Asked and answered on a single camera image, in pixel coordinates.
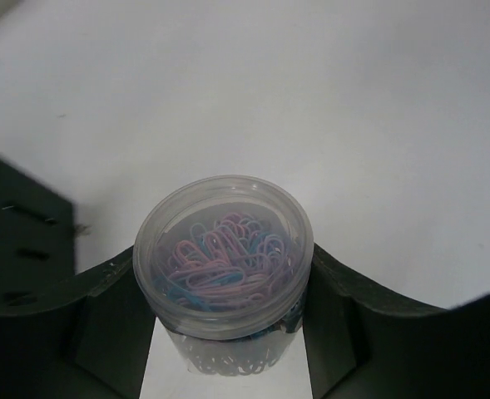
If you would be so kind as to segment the clear jar of rubber bands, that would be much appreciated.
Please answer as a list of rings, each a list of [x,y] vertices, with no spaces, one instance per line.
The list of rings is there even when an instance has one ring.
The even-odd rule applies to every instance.
[[[164,198],[133,246],[136,281],[200,374],[272,368],[303,322],[314,236],[302,206],[266,180],[222,175]]]

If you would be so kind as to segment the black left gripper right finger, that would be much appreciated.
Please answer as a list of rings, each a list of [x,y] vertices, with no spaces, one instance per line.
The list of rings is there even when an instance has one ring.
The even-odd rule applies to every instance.
[[[315,398],[490,398],[490,294],[437,308],[316,248],[303,326]]]

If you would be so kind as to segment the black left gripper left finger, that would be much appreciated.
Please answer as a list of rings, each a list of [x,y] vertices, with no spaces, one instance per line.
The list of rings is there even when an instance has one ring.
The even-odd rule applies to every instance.
[[[0,398],[138,398],[156,317],[126,249],[0,305]]]

